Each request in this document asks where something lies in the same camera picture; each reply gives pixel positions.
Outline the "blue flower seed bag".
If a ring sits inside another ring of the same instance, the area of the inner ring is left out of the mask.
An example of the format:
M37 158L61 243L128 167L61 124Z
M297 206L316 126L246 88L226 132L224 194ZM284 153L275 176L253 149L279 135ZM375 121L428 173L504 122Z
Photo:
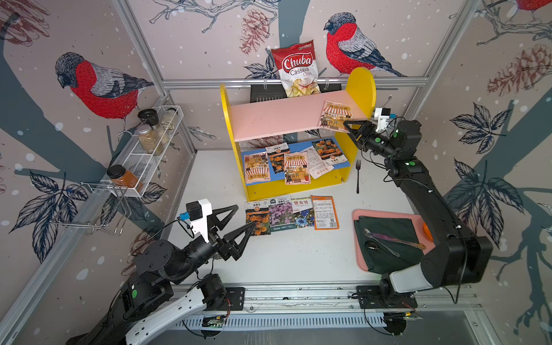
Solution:
M291 202L296 228L314 227L315 216L311 197L292 198Z

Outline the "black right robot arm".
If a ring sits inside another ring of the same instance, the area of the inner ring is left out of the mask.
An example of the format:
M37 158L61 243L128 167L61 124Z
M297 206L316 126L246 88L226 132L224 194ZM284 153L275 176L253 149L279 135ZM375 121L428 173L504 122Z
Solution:
M430 230L435 247L420 263L384 274L382 295L405 295L450 285L478 283L492 254L492 243L477 236L437 191L428 169L415 156L421 141L421 123L402 120L390 136L376 131L369 120L346 121L344 126L361 152L384 159L391 181L413 202Z

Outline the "purple flower seed bag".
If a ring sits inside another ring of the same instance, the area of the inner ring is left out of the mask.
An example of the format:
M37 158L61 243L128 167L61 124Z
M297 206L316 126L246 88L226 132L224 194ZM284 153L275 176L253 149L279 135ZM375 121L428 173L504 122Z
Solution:
M296 228L293 204L289 195L268 200L270 231L284 231Z

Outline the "pink shop seed bag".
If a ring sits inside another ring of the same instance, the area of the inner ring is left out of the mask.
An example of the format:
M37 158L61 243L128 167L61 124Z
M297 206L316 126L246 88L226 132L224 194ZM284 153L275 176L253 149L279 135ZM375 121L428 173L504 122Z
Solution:
M308 158L305 153L284 154L284 174L286 185L305 185L311 181Z

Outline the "shop picture seed bag top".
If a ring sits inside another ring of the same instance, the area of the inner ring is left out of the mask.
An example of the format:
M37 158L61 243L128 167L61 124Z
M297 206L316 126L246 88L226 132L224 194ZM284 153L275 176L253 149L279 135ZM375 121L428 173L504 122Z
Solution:
M347 133L344 126L345 121L352 119L352 110L350 106L342 103L325 101L321 116L319 118L319 127L334 132Z

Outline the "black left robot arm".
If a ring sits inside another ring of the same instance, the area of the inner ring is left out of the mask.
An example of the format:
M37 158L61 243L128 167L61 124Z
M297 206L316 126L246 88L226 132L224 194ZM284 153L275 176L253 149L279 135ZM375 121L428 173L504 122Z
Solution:
M173 288L182 283L213 256L238 260L256 229L248 223L221 237L239 207L213 209L206 199L186 205L179 221L193 240L180 249L166 239L151 242L139 251L136 270L110 303L107 313L84 335L68 344L147 344L178 320L194 313L214 311L230 304L227 290L217 274L209 273L173 303Z

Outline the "orange back-side seed bag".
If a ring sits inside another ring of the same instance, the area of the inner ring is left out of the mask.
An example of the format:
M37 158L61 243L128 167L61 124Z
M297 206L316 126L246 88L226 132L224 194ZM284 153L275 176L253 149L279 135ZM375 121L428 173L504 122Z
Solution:
M315 230L338 230L339 220L332 196L317 196L311 197L314 212L314 227Z

